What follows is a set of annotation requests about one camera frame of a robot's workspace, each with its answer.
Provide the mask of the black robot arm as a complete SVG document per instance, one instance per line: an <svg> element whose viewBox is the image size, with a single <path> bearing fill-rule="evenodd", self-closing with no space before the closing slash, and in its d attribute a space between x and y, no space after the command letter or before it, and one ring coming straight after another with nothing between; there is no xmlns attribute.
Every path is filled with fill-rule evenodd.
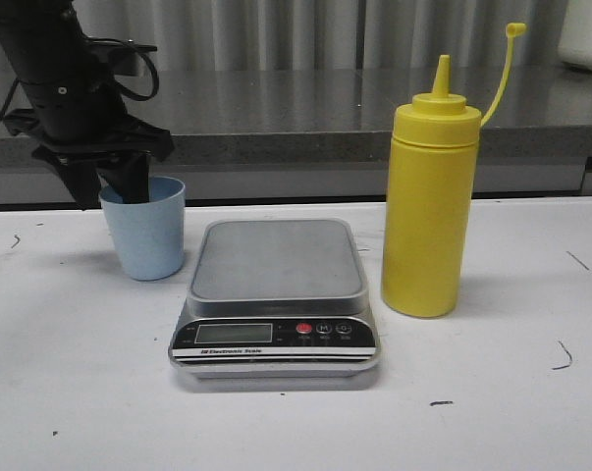
<svg viewBox="0 0 592 471"><path fill-rule="evenodd" d="M174 150L169 131L134 116L125 101L156 96L153 48L83 33L70 1L0 1L0 45L26 109L0 112L11 135L37 143L31 156L63 182L81 209L103 183L126 204L149 201L149 162Z"/></svg>

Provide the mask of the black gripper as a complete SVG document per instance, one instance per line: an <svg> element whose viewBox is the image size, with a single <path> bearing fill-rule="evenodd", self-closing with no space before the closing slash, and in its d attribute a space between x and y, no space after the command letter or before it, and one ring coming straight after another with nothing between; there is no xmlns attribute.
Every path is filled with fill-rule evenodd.
<svg viewBox="0 0 592 471"><path fill-rule="evenodd" d="M146 101L157 93L159 78L147 56L156 48L109 38L8 38L3 46L31 105L8 115L9 132L26 133L56 153L106 159L98 173L122 201L148 202L148 155L164 160L174 150L173 139L131 116L123 98ZM149 94L117 82L99 52L141 57L151 72ZM99 206L101 182L93 162L53 159L51 166L81 210Z"/></svg>

